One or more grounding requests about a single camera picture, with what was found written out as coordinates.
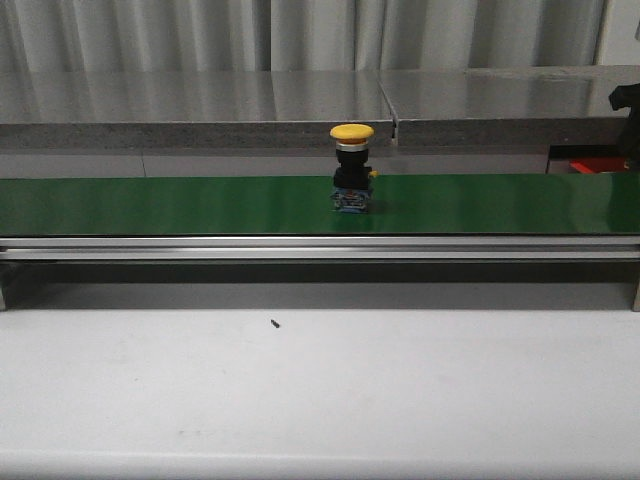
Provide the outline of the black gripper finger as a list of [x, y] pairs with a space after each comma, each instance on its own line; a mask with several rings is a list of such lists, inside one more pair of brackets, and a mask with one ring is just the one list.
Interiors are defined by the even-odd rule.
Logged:
[[639, 170], [639, 84], [619, 85], [609, 95], [614, 111], [629, 108], [629, 114], [617, 139], [617, 148], [626, 158], [626, 168]]

